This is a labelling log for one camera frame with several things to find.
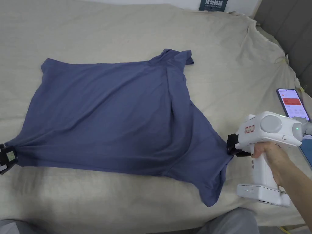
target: book cover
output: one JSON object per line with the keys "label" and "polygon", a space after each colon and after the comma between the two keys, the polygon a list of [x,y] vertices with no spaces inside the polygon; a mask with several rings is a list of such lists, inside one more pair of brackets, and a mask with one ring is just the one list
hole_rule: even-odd
{"label": "book cover", "polygon": [[300,151],[312,167],[312,136],[303,136],[302,145],[300,146]]}
{"label": "book cover", "polygon": [[199,6],[200,11],[224,11],[227,0],[202,0]]}

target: t-shirt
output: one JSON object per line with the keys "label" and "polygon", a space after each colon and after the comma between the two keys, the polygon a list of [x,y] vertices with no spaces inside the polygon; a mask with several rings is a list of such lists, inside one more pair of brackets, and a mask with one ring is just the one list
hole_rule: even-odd
{"label": "t-shirt", "polygon": [[191,51],[148,61],[68,64],[47,59],[16,148],[20,166],[167,176],[193,183],[212,206],[231,160],[190,100]]}

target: beige bed sheet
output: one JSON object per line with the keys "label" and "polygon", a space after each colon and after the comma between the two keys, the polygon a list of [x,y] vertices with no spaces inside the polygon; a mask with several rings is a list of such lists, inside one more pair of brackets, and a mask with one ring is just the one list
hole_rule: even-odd
{"label": "beige bed sheet", "polygon": [[[164,48],[192,50],[195,64],[185,68],[191,99],[224,140],[248,114],[283,114],[275,91],[295,87],[283,51],[244,15],[170,5],[2,0],[0,142],[19,133],[47,57],[68,63],[130,62],[148,60]],[[311,114],[311,98],[303,96]],[[289,155],[312,177],[298,149]],[[238,183],[251,182],[250,161],[230,162],[221,196],[210,208],[193,185],[169,178],[15,166],[0,176],[0,218],[27,220],[56,233],[131,234],[198,227],[247,207],[259,225],[302,223],[293,205],[271,206],[236,195]]]}

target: gray headboard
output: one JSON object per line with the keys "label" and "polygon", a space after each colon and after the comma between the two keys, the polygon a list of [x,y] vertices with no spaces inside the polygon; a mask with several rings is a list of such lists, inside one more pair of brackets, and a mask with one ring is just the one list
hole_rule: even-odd
{"label": "gray headboard", "polygon": [[255,15],[288,54],[301,86],[312,97],[312,0],[262,0]]}

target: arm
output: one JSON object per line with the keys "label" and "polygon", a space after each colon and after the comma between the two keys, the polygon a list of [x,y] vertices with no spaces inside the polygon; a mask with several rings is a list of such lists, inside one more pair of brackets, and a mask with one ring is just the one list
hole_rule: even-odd
{"label": "arm", "polygon": [[257,143],[253,158],[265,152],[275,182],[284,187],[291,201],[312,230],[312,181],[272,142]]}

